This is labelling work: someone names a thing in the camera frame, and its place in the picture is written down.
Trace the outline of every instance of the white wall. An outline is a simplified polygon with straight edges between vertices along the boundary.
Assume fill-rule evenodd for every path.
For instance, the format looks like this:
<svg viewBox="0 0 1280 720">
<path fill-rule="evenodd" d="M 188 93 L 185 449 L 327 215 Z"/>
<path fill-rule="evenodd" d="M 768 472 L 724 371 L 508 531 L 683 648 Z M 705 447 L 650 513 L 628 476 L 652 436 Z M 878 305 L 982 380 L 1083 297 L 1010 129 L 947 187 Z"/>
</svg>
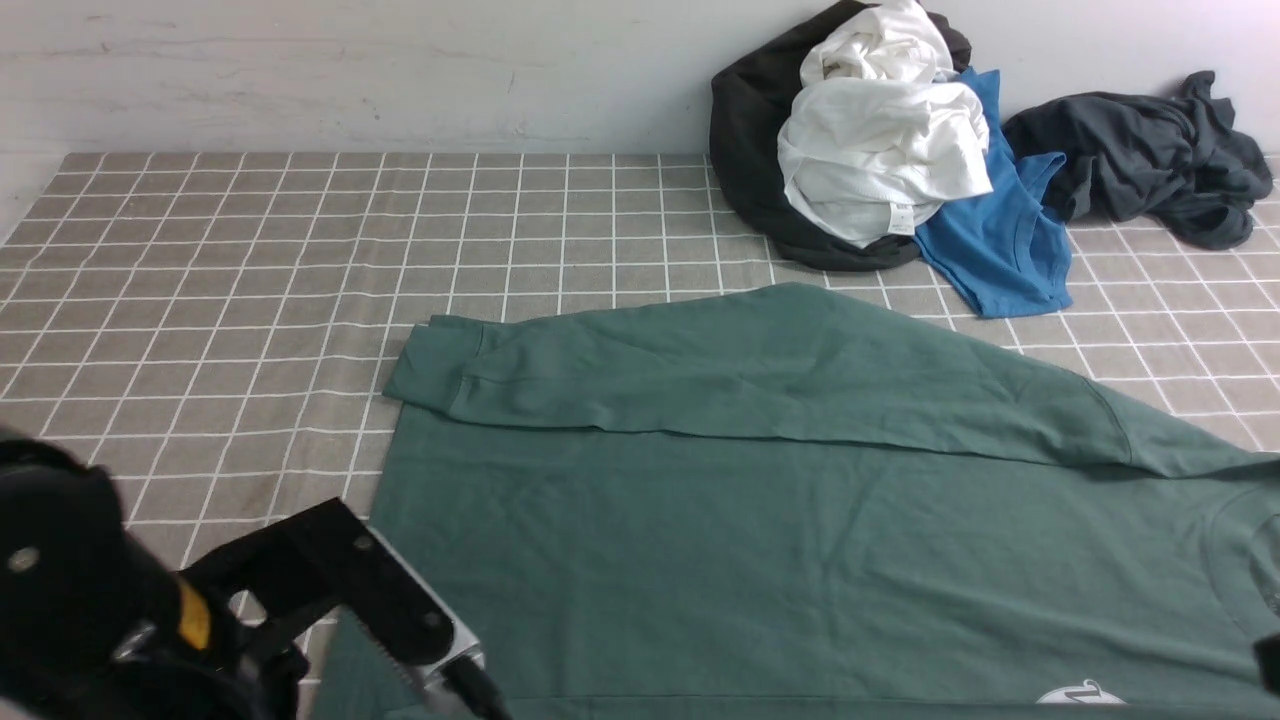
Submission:
<svg viewBox="0 0 1280 720">
<path fill-rule="evenodd" d="M 1220 72 L 1280 150 L 1276 0 L 924 0 L 1009 111 Z M 700 151 L 710 76 L 824 0 L 4 0 L 0 151 Z"/>
</svg>

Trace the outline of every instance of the printed logo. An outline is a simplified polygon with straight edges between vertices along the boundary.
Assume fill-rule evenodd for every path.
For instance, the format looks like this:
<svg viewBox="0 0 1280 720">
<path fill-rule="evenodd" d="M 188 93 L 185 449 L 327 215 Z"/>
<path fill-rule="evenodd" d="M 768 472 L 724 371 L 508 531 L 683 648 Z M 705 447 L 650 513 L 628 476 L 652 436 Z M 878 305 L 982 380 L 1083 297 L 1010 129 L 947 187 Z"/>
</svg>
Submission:
<svg viewBox="0 0 1280 720">
<path fill-rule="evenodd" d="M 1059 688 L 1036 701 L 1044 705 L 1124 705 L 1124 701 L 1103 691 L 1093 680 L 1084 680 L 1083 684 Z"/>
</svg>

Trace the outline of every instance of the clothing tag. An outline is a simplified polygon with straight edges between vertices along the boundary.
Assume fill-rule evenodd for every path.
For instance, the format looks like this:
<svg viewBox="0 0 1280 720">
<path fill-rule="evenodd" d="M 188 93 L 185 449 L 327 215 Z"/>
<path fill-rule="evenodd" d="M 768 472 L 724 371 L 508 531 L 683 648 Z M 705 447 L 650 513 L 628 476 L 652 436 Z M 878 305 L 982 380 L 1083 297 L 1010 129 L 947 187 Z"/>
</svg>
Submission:
<svg viewBox="0 0 1280 720">
<path fill-rule="evenodd" d="M 910 205 L 890 202 L 888 234 L 915 234 L 915 209 Z"/>
</svg>

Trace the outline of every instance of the green sweatshirt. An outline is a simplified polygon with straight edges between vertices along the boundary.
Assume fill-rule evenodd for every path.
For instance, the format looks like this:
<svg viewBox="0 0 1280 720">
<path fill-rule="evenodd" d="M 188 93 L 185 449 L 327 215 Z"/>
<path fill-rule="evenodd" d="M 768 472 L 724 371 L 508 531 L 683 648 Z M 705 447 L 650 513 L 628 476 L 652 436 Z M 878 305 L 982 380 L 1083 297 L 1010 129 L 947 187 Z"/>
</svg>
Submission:
<svg viewBox="0 0 1280 720">
<path fill-rule="evenodd" d="M 517 720 L 1280 714 L 1280 464 L 1070 372 L 792 284 L 434 318 L 385 393 L 372 524 Z M 425 717 L 349 623 L 324 676 Z"/>
</svg>

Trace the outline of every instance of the pile of clothes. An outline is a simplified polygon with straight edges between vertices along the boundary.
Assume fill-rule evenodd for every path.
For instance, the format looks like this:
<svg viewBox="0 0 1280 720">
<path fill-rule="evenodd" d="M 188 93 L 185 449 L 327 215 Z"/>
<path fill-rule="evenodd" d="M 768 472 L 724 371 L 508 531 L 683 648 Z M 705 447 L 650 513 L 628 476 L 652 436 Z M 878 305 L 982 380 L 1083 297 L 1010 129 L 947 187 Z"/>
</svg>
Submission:
<svg viewBox="0 0 1280 720">
<path fill-rule="evenodd" d="M 726 200 L 787 259 L 879 270 L 923 256 L 982 316 L 1070 305 L 1065 224 L 1149 214 L 1222 250 L 1271 191 L 1213 73 L 1178 97 L 1094 92 L 1001 127 L 1000 73 L 915 0 L 841 0 L 712 82 Z"/>
</svg>

